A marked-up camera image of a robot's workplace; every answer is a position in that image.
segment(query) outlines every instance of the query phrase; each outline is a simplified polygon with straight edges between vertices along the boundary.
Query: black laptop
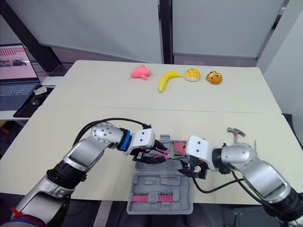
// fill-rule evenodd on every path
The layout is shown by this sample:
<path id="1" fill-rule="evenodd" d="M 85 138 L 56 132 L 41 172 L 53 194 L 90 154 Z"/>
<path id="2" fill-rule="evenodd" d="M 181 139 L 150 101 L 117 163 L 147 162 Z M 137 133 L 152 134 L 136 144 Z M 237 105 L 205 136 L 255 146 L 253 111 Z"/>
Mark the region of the black laptop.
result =
<path id="1" fill-rule="evenodd" d="M 0 110 L 17 110 L 40 83 L 22 44 L 0 45 Z"/>

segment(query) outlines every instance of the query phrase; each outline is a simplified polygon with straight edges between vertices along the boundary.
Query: computer mouse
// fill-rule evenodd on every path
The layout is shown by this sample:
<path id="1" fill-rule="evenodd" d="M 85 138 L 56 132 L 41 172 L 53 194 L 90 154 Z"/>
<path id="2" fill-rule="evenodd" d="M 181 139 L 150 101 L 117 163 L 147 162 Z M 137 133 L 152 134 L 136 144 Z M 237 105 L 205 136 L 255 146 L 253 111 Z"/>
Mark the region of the computer mouse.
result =
<path id="1" fill-rule="evenodd" d="M 38 108 L 39 106 L 41 106 L 44 100 L 45 100 L 45 96 L 34 96 L 30 100 L 30 104 L 33 108 Z"/>

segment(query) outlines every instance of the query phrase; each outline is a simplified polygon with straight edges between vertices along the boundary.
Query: laptop keyboard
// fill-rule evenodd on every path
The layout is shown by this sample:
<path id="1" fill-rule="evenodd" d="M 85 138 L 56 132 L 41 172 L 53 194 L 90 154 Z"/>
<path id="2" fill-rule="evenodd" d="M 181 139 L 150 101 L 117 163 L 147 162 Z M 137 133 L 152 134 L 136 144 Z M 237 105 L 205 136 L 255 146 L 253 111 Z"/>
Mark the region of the laptop keyboard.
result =
<path id="1" fill-rule="evenodd" d="M 0 86 L 0 96 L 26 96 L 36 84 L 10 84 Z"/>

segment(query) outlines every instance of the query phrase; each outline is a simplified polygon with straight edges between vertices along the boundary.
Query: banana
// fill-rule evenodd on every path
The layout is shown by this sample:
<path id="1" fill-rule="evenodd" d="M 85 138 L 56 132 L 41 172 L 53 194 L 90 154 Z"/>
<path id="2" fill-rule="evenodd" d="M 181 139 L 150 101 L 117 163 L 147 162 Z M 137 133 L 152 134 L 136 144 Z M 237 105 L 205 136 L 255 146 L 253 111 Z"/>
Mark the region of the banana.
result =
<path id="1" fill-rule="evenodd" d="M 182 77 L 182 75 L 178 74 L 175 71 L 169 71 L 163 74 L 163 76 L 160 79 L 159 82 L 159 86 L 158 86 L 158 90 L 159 92 L 162 92 L 165 88 L 165 84 L 166 82 L 170 79 L 170 78 L 174 78 L 174 77 Z"/>

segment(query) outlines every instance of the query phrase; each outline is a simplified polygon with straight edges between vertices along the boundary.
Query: red strap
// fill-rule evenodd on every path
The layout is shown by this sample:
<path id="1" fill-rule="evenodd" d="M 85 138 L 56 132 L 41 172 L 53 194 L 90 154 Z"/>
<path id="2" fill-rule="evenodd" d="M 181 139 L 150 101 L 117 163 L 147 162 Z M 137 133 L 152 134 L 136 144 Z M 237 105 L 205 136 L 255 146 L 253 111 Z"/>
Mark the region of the red strap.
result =
<path id="1" fill-rule="evenodd" d="M 43 222 L 41 222 L 40 220 L 38 220 L 32 216 L 29 216 L 29 215 L 23 215 L 23 213 L 21 211 L 19 212 L 15 207 L 10 208 L 10 210 L 15 214 L 13 217 L 14 219 L 24 218 L 26 220 L 35 222 L 39 227 L 45 226 L 45 224 Z"/>
<path id="2" fill-rule="evenodd" d="M 23 214 L 21 211 L 17 211 L 15 207 L 10 208 L 10 210 L 15 214 L 13 217 L 14 219 L 21 217 L 21 215 Z"/>

